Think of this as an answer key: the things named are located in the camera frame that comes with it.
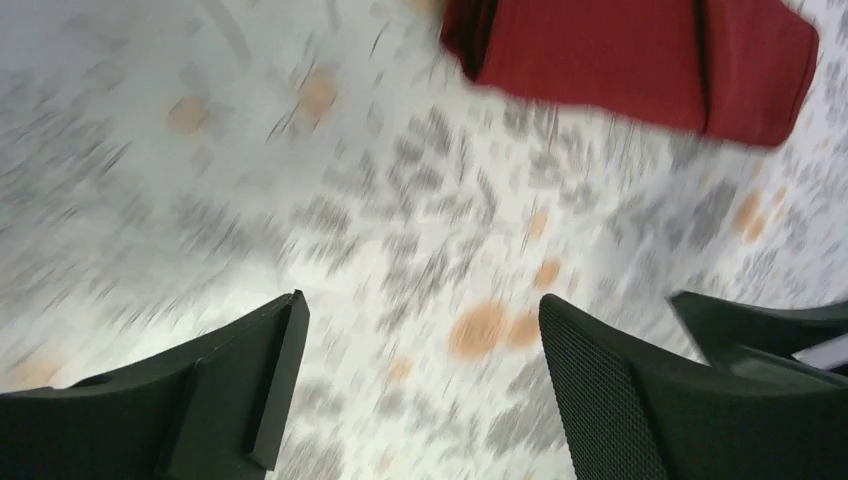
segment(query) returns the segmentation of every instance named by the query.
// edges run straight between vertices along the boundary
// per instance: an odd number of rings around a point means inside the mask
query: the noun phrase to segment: cloth fold
[[[792,132],[816,29],[781,0],[449,0],[472,82],[755,146]]]

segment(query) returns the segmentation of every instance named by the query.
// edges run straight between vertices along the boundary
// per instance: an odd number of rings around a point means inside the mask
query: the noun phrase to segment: red cloth
[[[477,85],[777,146],[819,37],[781,0],[449,0],[441,41]]]

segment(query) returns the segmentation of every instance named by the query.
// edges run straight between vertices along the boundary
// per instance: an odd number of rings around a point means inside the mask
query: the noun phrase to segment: black plastic object
[[[553,295],[539,311],[578,480],[848,478],[848,386],[714,369]]]
[[[264,479],[279,454],[308,324],[296,291],[70,388],[0,395],[0,478]]]
[[[848,333],[846,302],[774,310],[692,292],[677,293],[669,301],[707,362],[727,371],[752,351],[790,360],[796,352]]]

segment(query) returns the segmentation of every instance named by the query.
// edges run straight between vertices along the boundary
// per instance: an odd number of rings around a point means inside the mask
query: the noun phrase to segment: patterned tablecloth
[[[7,0],[0,387],[68,385],[299,288],[274,478],[573,478],[544,292],[695,358],[674,290],[848,291],[848,1],[795,3],[819,69],[764,152],[475,90],[438,0]]]

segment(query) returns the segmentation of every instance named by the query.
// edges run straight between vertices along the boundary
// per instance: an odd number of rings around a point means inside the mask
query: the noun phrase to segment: folded red cloth
[[[441,41],[477,85],[777,146],[819,38],[781,0],[449,0]]]

